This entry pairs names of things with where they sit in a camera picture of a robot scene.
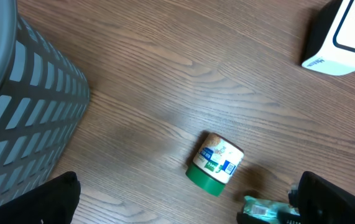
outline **black object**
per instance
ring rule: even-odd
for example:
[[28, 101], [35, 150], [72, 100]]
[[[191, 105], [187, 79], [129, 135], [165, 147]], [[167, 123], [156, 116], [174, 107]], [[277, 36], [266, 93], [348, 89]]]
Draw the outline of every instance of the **black object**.
[[302, 224], [355, 223], [355, 196], [312, 172], [303, 173], [292, 200]]
[[301, 224], [302, 219], [299, 215], [294, 215], [286, 212], [279, 212], [277, 214], [279, 223], [281, 224]]
[[298, 201], [297, 201], [297, 194], [298, 194], [298, 190], [290, 190], [290, 192], [288, 193], [288, 198], [289, 198], [289, 204], [295, 208], [297, 208], [299, 206]]
[[266, 221], [260, 220], [242, 212], [237, 213], [237, 222], [238, 224], [269, 224]]
[[343, 0], [330, 1], [317, 15], [311, 28], [303, 61], [306, 61], [320, 51], [342, 1]]
[[0, 224], [71, 223], [79, 195], [80, 183], [76, 174], [66, 172], [0, 206]]

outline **gray plastic basket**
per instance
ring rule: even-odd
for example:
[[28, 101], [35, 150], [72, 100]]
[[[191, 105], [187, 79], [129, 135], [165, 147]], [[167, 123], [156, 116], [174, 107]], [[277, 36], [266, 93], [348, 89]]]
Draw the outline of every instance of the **gray plastic basket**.
[[0, 205], [45, 182], [86, 110], [85, 76], [0, 0]]

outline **green lid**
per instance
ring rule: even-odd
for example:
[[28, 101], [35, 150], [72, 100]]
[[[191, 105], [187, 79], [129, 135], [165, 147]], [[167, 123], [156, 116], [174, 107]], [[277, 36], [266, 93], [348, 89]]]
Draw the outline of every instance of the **green lid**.
[[225, 186], [225, 184], [218, 182], [216, 179], [206, 174], [206, 172], [203, 172], [194, 163], [188, 167], [185, 175], [200, 188], [214, 196], [219, 196]]

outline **black and white device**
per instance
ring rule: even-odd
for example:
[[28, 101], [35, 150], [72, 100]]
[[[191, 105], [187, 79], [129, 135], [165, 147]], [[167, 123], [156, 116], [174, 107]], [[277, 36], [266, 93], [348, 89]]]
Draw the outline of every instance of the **black and white device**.
[[328, 75], [355, 71], [355, 0], [333, 0], [321, 10], [302, 67]]

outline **wooden floor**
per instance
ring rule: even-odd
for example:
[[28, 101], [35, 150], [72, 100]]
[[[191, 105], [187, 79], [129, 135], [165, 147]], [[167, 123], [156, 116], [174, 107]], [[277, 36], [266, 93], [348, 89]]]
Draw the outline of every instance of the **wooden floor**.
[[[287, 201], [305, 170], [355, 195], [355, 73], [298, 66], [327, 0], [20, 0], [86, 74], [91, 103], [52, 176], [74, 223], [235, 223], [242, 196]], [[185, 177], [207, 133], [245, 151], [220, 197]]]

